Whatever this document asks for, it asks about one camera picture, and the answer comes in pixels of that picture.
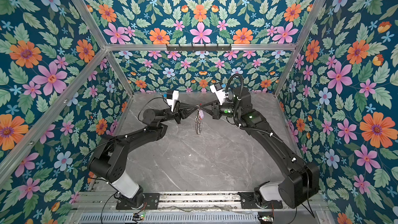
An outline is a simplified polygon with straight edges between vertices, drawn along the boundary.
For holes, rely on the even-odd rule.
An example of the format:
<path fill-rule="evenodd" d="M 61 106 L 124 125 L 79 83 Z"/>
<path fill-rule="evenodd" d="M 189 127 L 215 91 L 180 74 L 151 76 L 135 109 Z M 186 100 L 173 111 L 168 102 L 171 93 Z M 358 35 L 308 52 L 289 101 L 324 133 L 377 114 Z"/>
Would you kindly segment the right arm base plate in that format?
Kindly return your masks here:
<path fill-rule="evenodd" d="M 243 209 L 282 209 L 281 201 L 266 201 L 256 192 L 238 192 Z"/>

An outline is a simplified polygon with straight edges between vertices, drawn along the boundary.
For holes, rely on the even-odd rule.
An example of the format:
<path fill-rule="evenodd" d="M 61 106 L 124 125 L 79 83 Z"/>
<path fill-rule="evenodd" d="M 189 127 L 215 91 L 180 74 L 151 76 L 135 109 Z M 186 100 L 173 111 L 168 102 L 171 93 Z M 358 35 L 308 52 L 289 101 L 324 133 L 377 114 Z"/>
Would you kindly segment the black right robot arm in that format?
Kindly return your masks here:
<path fill-rule="evenodd" d="M 296 154 L 274 132 L 266 118 L 254 109 L 251 94 L 245 87 L 227 92 L 220 84 L 210 86 L 217 100 L 208 111 L 213 119 L 232 118 L 234 124 L 255 139 L 274 160 L 284 180 L 265 182 L 255 188 L 258 206 L 264 202 L 283 201 L 290 208 L 308 202 L 319 191 L 319 168 Z"/>

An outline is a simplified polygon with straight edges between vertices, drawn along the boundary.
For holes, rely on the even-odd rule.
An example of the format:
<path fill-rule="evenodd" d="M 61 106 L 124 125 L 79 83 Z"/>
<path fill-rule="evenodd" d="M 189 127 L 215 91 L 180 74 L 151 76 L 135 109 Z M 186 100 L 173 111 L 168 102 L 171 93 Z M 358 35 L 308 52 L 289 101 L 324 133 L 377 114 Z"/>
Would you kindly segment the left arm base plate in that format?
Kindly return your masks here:
<path fill-rule="evenodd" d="M 159 193 L 140 193 L 133 198 L 127 198 L 121 194 L 115 196 L 117 199 L 116 210 L 154 210 L 160 202 Z"/>

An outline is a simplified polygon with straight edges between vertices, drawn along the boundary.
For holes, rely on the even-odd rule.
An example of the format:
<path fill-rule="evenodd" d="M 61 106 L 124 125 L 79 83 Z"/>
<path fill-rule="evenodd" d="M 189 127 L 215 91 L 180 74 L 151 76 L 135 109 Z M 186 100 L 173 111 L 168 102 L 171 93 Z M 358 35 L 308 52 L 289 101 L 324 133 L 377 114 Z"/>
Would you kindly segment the purple tag key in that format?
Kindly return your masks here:
<path fill-rule="evenodd" d="M 203 118 L 204 118 L 204 113 L 203 113 L 202 110 L 199 111 L 199 118 L 200 118 L 200 119 L 203 119 Z"/>

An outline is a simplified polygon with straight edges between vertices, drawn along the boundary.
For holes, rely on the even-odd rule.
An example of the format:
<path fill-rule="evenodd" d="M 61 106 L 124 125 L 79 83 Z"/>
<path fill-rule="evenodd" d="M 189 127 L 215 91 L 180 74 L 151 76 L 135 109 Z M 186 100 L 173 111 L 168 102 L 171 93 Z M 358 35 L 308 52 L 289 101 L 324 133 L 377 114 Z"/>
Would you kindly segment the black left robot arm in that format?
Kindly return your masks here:
<path fill-rule="evenodd" d="M 89 162 L 89 170 L 95 176 L 104 179 L 119 194 L 119 198 L 138 209 L 144 204 L 143 188 L 126 171 L 130 152 L 151 142 L 162 139 L 168 129 L 166 121 L 174 120 L 178 124 L 197 110 L 197 106 L 176 102 L 174 108 L 163 110 L 146 109 L 143 112 L 145 127 L 119 136 L 106 135 L 94 149 Z"/>

